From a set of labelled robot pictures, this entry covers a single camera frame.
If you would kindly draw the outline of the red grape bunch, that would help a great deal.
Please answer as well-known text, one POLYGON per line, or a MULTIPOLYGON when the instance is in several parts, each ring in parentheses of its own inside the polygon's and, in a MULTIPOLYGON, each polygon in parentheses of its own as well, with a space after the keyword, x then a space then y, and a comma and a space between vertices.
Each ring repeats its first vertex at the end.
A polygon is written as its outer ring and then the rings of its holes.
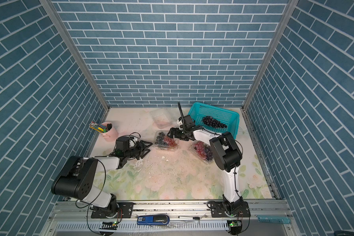
POLYGON ((176 149, 178 144, 174 139, 169 138, 168 136, 164 137, 164 142, 166 143, 167 148, 176 149))
POLYGON ((195 145, 194 145, 194 149, 197 152, 198 155, 200 155, 201 157, 204 157, 204 143, 201 141, 198 141, 195 145))

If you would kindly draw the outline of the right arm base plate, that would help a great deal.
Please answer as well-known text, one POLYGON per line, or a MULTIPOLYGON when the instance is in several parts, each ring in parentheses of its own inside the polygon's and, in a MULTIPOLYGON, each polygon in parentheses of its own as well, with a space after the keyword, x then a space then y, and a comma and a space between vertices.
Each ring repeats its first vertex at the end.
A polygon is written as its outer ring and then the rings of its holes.
POLYGON ((207 207, 210 210, 211 217, 224 218, 224 217, 250 217, 250 209, 248 202, 237 201, 235 203, 209 201, 207 207))

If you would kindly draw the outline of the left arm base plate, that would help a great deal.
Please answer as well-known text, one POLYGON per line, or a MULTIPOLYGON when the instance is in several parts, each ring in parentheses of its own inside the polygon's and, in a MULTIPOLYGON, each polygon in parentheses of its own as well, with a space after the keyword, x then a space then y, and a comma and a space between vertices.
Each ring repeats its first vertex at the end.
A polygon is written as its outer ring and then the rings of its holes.
POLYGON ((108 207, 102 208, 93 206, 91 207, 92 219, 112 219, 112 218, 130 218, 133 212, 133 202, 116 202, 109 204, 108 207))

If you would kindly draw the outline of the dark purple grape bunch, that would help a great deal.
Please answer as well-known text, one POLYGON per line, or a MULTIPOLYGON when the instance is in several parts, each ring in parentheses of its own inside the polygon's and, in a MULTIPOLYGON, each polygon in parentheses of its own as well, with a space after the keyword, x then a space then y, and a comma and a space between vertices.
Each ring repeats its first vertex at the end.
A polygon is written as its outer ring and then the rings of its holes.
POLYGON ((213 153, 210 147, 204 147, 204 158, 207 162, 211 162, 213 160, 213 153))

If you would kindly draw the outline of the clear clamshell container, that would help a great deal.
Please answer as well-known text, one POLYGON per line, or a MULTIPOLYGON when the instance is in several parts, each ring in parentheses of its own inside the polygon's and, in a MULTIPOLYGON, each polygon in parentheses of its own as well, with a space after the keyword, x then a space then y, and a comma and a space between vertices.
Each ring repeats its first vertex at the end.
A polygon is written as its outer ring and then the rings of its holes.
POLYGON ((213 152, 211 147, 202 141, 194 141, 189 150, 201 161, 209 164, 213 162, 213 152))
POLYGON ((178 140, 170 138, 167 134, 168 131, 166 130, 157 131, 153 142, 154 147, 160 150, 177 150, 179 148, 178 140))
POLYGON ((180 118, 177 108, 160 108, 150 112, 154 125, 159 129, 176 126, 180 118))

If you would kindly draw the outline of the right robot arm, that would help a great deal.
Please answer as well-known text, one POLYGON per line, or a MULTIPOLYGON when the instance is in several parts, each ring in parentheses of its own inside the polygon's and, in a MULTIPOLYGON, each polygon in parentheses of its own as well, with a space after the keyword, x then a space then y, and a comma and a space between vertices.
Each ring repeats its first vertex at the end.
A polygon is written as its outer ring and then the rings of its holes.
POLYGON ((196 125, 190 115, 180 117, 178 124, 178 128, 171 128, 167 136, 183 141, 201 141, 210 146, 213 159, 222 171, 223 207, 227 214, 235 214, 243 203, 237 172, 241 164, 242 152, 236 140, 230 132, 218 134, 196 125))

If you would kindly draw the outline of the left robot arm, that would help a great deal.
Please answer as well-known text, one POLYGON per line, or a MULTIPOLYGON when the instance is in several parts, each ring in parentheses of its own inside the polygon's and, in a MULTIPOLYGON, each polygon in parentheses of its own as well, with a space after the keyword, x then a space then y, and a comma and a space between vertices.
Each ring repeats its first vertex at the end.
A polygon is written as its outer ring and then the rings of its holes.
POLYGON ((55 195, 75 198, 91 206, 116 211, 116 196, 106 193, 103 187, 95 187, 93 182, 99 172, 119 170, 129 160, 141 160, 149 152, 152 142, 140 140, 133 134, 117 138, 113 151, 106 156, 72 156, 54 180, 51 192, 55 195))

